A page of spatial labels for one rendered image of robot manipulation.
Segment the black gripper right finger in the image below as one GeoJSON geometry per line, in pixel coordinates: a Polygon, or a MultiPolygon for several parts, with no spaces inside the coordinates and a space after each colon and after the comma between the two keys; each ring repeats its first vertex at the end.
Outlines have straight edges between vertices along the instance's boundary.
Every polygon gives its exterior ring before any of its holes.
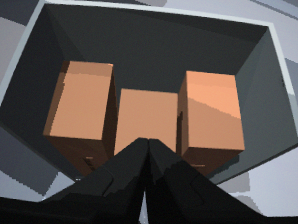
{"type": "Polygon", "coordinates": [[[206,179],[158,139],[148,139],[145,204],[148,224],[298,224],[266,217],[206,179]]]}

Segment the brown box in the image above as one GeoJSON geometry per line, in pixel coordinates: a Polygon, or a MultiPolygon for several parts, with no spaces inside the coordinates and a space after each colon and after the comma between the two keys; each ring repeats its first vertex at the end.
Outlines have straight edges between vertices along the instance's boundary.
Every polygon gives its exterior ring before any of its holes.
{"type": "Polygon", "coordinates": [[[176,153],[177,93],[121,88],[114,156],[137,137],[158,139],[176,153]]]}
{"type": "Polygon", "coordinates": [[[116,96],[113,64],[61,64],[43,136],[85,177],[114,157],[116,96]]]}
{"type": "Polygon", "coordinates": [[[245,151],[235,76],[188,72],[177,95],[176,155],[206,176],[245,151]]]}

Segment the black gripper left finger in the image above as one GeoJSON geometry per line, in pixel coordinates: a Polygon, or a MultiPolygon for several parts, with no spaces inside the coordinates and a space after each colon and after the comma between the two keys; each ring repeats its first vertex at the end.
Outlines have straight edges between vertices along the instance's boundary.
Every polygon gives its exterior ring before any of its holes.
{"type": "Polygon", "coordinates": [[[149,145],[137,137],[120,153],[45,200],[0,197],[0,224],[138,224],[149,145]]]}

